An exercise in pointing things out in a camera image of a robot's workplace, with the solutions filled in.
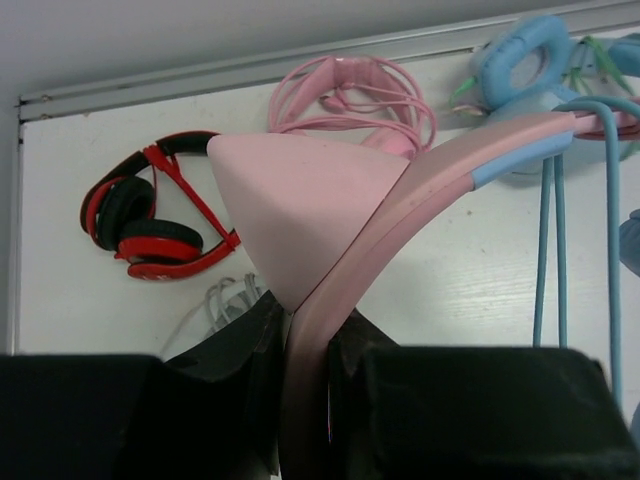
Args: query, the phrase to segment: pink headphones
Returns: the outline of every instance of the pink headphones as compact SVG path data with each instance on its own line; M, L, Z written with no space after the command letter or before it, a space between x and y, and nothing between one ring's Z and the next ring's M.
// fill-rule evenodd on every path
M315 70L306 72L316 65ZM296 77L299 78L285 89ZM345 93L350 89L360 90L374 101L351 102ZM326 95L331 90L333 95ZM331 114L297 120L316 100ZM368 114L387 108L397 120L347 114ZM421 137L425 117L429 119L431 133L427 142L423 143ZM418 153L429 150L433 144L436 119L411 75L393 62L375 57L326 56L311 60L280 82L269 103L269 131L272 133L304 134L303 130L357 128L376 129L362 145L412 160Z

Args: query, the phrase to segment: blue cable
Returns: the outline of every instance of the blue cable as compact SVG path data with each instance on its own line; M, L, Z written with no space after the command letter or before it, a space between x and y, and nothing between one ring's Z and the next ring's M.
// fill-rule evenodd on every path
M620 359L620 151L618 129L609 106L620 110L632 110L631 102L609 97L581 97L559 105L559 112L593 112L602 122L607 154L607 243L609 277L609 355L611 357L611 384L613 397L622 401L622 378Z
M536 301L533 314L533 346L542 341L542 314L544 289L547 276L547 250L549 236L549 203L551 196L552 159L545 158L542 166L542 188L540 194L540 228L538 230L538 273L536 278ZM558 342L567 347L567 241L564 199L564 165L562 155L553 157L556 196L556 240L558 257Z
M542 313L544 288L547 277L547 243L549 238L549 196L551 195L551 158L542 164L542 186L540 188L540 227L538 229L538 273L536 278L536 303L533 314L533 346L542 341Z
M556 195L556 242L558 257L558 344L567 348L567 232L564 200L564 164L562 155L553 158Z
M620 110L634 116L640 121L640 106L630 100L618 97L606 97L606 96L589 96L585 97L585 100L596 101L607 105L610 108ZM609 183L609 177L615 176L615 186L620 188L619 178L619 162L609 162L607 156L607 184ZM622 309L620 305L620 229L617 224L620 219L620 205L616 202L615 205L610 205L609 199L607 199L607 227L608 227L608 242L609 242L609 294L612 291L616 292L615 302L612 302L612 298L609 298L609 316L611 323L609 324L609 341L611 342L611 383L613 386L613 395L618 400L618 403L622 402L622 332L620 325L620 317L622 316Z

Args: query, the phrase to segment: white board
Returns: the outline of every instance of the white board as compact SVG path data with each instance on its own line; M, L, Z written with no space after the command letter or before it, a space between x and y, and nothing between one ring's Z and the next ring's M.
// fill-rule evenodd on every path
M610 35L622 35L615 32ZM409 63L440 116L467 54ZM78 223L87 190L133 151L188 129L266 128L273 85L114 109L25 125L17 350L157 354L181 318L224 276L253 269L240 249L215 268L173 283L128 278ZM438 143L461 134L441 132ZM355 141L353 133L334 138ZM230 226L206 159L181 166ZM640 158L622 164L621 212L640 207ZM216 236L180 190L159 178L157 218ZM567 181L571 346L608 365L604 165ZM369 289L362 312L401 344L531 343L539 188L493 182L460 199L411 240ZM556 335L555 257L550 241L544 342ZM623 268L624 410L640 401L640 279Z

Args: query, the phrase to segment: metal frame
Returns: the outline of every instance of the metal frame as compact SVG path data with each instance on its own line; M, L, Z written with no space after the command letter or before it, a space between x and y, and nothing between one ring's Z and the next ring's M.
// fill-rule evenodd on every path
M526 13L559 15L567 22L571 34L581 35L640 25L640 0L594 0ZM504 31L521 15L505 15L441 27L325 43L118 80L36 92L20 97L19 120L24 123L274 82L300 63L320 55L376 55L402 63L436 55L469 52L482 40L492 38ZM16 136L16 142L21 142L20 137L21 135ZM0 340L6 332L10 351L14 347L19 318L17 299L20 286L19 214L22 172L18 145L13 149L12 154L15 163L11 178L13 192L11 225L7 232L7 235L11 235L11 250L8 252L11 268L7 324L3 325L0 318Z

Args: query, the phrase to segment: black fabric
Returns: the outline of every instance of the black fabric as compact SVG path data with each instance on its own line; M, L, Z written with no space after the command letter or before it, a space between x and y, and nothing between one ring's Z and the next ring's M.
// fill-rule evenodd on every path
M133 237L158 237L179 240L202 251L204 242L194 229L169 220L148 218L127 223L120 232L120 240Z
M117 182L105 195L96 224L98 243L105 250L117 250L122 228L144 218L153 208L153 186L140 177Z

